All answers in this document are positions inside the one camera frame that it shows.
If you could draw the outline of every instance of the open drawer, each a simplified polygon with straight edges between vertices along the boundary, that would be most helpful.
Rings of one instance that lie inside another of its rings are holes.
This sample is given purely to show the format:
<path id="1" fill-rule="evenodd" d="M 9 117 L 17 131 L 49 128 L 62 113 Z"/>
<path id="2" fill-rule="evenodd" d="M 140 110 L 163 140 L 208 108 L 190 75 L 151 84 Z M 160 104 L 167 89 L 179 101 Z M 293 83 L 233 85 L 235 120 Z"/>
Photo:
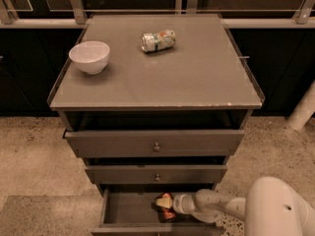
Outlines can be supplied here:
<path id="1" fill-rule="evenodd" d="M 77 157 L 232 155 L 243 130 L 79 131 L 65 137 Z"/>
<path id="2" fill-rule="evenodd" d="M 219 183 L 225 165 L 122 165 L 88 166 L 94 184 Z"/>
<path id="3" fill-rule="evenodd" d="M 155 205 L 160 192 L 104 191 L 99 228 L 94 236 L 220 236 L 221 227 L 206 224 L 190 215 L 176 214 L 173 222 L 163 222 Z"/>

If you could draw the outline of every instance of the gray table surface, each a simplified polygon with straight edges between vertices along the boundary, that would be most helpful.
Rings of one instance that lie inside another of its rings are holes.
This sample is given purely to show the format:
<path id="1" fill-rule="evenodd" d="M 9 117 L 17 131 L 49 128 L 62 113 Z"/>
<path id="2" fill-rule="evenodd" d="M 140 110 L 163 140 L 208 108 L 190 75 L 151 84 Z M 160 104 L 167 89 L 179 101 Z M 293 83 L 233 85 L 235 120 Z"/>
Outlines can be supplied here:
<path id="1" fill-rule="evenodd" d="M 174 30 L 173 48 L 146 54 L 143 32 Z M 70 64 L 55 110 L 254 109 L 262 101 L 217 15 L 95 15 L 83 41 L 110 46 L 107 67 L 88 75 Z"/>

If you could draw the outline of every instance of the white pole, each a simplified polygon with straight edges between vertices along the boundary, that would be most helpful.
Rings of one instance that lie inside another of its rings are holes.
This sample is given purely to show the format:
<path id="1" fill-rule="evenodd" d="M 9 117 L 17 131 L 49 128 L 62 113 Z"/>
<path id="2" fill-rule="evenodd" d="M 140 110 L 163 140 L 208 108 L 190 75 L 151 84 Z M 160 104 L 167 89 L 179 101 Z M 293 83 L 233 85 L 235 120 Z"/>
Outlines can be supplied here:
<path id="1" fill-rule="evenodd" d="M 315 81 L 297 104 L 287 123 L 294 130 L 300 130 L 315 112 Z"/>

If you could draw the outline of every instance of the cabinet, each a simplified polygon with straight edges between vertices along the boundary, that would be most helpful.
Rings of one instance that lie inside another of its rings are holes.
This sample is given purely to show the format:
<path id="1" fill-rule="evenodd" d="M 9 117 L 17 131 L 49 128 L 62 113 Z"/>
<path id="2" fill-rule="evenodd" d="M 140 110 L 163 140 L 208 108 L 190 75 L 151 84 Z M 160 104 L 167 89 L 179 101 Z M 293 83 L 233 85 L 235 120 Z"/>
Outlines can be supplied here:
<path id="1" fill-rule="evenodd" d="M 142 32 L 172 29 L 174 48 L 145 54 Z M 264 100 L 217 15 L 94 15 L 83 41 L 111 49 L 100 74 L 65 66 L 48 99 L 103 195 L 93 235 L 221 235 L 191 216 L 163 223 L 162 192 L 213 188 Z"/>

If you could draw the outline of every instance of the floor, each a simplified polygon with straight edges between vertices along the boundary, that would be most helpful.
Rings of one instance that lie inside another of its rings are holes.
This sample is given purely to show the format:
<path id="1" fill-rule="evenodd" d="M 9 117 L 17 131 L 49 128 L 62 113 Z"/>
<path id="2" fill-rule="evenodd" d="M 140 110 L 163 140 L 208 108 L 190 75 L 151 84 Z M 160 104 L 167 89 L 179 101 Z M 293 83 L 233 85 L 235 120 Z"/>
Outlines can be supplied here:
<path id="1" fill-rule="evenodd" d="M 0 235 L 91 235 L 101 196 L 62 139 L 59 118 L 0 118 Z M 217 191 L 246 197 L 261 176 L 286 181 L 315 207 L 315 119 L 293 131 L 283 117 L 251 117 Z M 244 235 L 225 216 L 224 236 Z"/>

